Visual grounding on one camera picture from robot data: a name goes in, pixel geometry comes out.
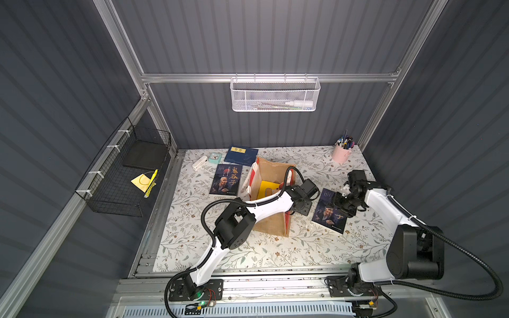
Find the yellow cartoon book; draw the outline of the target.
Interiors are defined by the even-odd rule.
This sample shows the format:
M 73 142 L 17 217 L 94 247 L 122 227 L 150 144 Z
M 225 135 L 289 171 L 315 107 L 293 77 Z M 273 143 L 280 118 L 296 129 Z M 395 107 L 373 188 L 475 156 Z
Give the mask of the yellow cartoon book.
M 269 197 L 280 191 L 280 184 L 268 181 L 262 181 L 258 189 L 257 199 L 260 200 Z

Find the jute canvas Christmas bag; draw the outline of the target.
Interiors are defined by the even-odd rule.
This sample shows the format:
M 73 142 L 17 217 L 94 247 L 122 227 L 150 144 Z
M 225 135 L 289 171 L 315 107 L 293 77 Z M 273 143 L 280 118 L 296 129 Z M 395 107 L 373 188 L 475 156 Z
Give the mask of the jute canvas Christmas bag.
M 269 197 L 282 189 L 284 176 L 291 164 L 271 162 L 257 156 L 239 191 L 238 196 L 244 201 L 253 201 Z M 277 213 L 262 221 L 253 228 L 254 231 L 288 237 L 290 233 L 291 216 L 287 213 Z

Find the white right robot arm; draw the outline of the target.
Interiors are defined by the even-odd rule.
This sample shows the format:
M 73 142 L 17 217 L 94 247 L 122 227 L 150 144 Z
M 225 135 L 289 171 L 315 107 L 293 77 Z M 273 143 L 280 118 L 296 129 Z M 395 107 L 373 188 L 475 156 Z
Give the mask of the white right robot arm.
M 334 195 L 334 207 L 347 217 L 371 209 L 393 234 L 384 258 L 351 267 L 345 284 L 352 295 L 362 295 L 377 282 L 438 280 L 444 276 L 444 242 L 418 225 L 418 218 L 395 200 L 390 187 L 367 180 L 362 170 L 348 173 L 345 187 L 348 193 Z

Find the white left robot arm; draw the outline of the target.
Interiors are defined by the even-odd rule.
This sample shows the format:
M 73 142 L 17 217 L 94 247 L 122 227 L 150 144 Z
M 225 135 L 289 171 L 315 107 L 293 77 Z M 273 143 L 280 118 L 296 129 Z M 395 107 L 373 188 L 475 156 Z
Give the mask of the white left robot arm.
M 277 193 L 260 200 L 224 199 L 207 205 L 201 223 L 212 241 L 199 261 L 184 274 L 182 281 L 186 297 L 192 300 L 201 297 L 221 260 L 230 250 L 239 248 L 248 239 L 257 223 L 275 214 L 296 211 L 300 204 L 313 200 L 318 192 L 318 187 L 306 179 L 301 185 L 285 185 Z M 227 206 L 216 219 L 215 228 L 210 229 L 205 222 L 205 215 L 218 204 Z

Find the blue book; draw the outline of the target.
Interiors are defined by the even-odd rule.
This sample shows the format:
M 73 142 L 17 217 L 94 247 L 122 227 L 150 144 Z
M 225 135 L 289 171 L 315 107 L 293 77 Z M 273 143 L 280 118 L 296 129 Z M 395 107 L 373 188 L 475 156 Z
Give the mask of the blue book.
M 251 166 L 254 162 L 256 162 L 257 155 L 257 148 L 232 146 L 227 151 L 224 162 L 242 166 Z

